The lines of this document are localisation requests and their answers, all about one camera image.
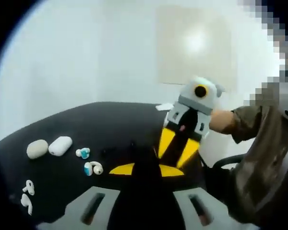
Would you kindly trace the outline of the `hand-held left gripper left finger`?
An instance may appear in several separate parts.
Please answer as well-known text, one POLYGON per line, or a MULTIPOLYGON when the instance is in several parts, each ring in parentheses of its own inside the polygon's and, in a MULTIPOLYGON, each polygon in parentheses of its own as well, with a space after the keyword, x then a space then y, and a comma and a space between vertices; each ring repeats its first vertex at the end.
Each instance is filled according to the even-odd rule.
POLYGON ((145 162, 50 162, 36 170, 36 222, 57 230, 109 230, 138 200, 145 162))

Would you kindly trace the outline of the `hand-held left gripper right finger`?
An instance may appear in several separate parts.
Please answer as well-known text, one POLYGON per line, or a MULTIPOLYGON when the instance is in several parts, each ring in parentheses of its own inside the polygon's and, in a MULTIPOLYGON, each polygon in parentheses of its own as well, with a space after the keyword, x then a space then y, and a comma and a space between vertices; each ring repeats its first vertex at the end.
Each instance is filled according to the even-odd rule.
POLYGON ((146 223, 150 230, 229 230, 228 208, 207 191, 204 166, 146 167, 146 223))

